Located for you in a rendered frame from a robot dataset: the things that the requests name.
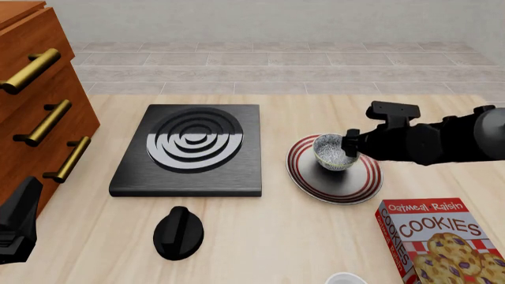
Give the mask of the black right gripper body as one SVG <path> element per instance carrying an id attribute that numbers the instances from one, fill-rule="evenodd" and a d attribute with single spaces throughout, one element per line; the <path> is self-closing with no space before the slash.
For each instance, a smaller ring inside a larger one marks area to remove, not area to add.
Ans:
<path id="1" fill-rule="evenodd" d="M 373 131 L 357 137 L 357 150 L 379 161 L 412 162 L 406 147 L 406 134 L 409 129 L 378 125 Z"/>

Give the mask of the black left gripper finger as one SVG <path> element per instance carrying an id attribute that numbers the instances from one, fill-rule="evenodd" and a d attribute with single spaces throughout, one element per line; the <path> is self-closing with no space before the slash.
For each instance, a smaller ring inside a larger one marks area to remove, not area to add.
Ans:
<path id="1" fill-rule="evenodd" d="M 0 206 L 0 230 L 33 230 L 43 185 L 27 177 Z"/>

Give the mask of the plate with red rings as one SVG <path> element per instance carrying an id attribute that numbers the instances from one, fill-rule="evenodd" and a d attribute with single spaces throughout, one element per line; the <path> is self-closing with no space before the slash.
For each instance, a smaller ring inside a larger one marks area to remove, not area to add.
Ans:
<path id="1" fill-rule="evenodd" d="M 291 146 L 286 156 L 287 172 L 302 191 L 326 203 L 351 205 L 373 198 L 382 188 L 380 164 L 362 155 L 348 170 L 323 168 L 313 153 L 312 144 L 318 136 L 305 136 Z"/>

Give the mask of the round black stove knob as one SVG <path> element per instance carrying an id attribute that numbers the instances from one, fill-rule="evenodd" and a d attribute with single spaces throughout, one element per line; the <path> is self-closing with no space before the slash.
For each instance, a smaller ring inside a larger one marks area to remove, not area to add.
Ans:
<path id="1" fill-rule="evenodd" d="M 179 261 L 193 255 L 204 240 L 203 223 L 187 207 L 177 206 L 161 219 L 153 234 L 157 253 L 165 260 Z"/>

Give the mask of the flat black stove plate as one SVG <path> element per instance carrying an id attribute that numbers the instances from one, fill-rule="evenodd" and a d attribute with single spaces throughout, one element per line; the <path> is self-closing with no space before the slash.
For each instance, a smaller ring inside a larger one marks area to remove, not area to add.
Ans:
<path id="1" fill-rule="evenodd" d="M 261 196 L 260 107 L 148 106 L 111 179 L 109 194 Z"/>

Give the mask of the wooden cabinet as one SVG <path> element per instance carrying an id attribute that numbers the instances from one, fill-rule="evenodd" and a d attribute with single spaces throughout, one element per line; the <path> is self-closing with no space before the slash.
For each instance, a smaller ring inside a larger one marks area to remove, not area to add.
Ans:
<path id="1" fill-rule="evenodd" d="M 0 2 L 0 204 L 35 177 L 44 208 L 99 128 L 74 56 L 45 2 Z"/>

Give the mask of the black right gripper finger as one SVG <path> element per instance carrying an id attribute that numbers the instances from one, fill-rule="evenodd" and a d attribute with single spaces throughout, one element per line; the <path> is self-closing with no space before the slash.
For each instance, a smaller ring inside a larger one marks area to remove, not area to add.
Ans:
<path id="1" fill-rule="evenodd" d="M 357 158 L 357 146 L 359 144 L 360 129 L 348 129 L 342 137 L 342 150 L 347 157 Z"/>

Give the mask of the patterned black bowl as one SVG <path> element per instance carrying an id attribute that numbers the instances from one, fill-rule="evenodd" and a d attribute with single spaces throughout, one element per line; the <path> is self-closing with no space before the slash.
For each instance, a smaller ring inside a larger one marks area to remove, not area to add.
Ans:
<path id="1" fill-rule="evenodd" d="M 358 160 L 359 155 L 349 157 L 342 148 L 342 136 L 323 134 L 312 142 L 316 161 L 326 170 L 343 171 L 349 169 Z"/>

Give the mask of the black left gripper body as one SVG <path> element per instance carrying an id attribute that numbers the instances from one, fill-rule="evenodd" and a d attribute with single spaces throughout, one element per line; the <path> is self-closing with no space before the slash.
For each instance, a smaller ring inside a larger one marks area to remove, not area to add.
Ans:
<path id="1" fill-rule="evenodd" d="M 0 226 L 0 264 L 27 262 L 36 241 L 34 229 L 16 231 Z"/>

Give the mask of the oatmeal raisin cookies box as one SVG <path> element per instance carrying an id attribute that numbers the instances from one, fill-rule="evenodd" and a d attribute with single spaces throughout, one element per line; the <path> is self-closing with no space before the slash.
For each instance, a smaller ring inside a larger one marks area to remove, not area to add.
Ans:
<path id="1" fill-rule="evenodd" d="M 383 200 L 375 217 L 403 284 L 505 284 L 505 258 L 460 198 Z"/>

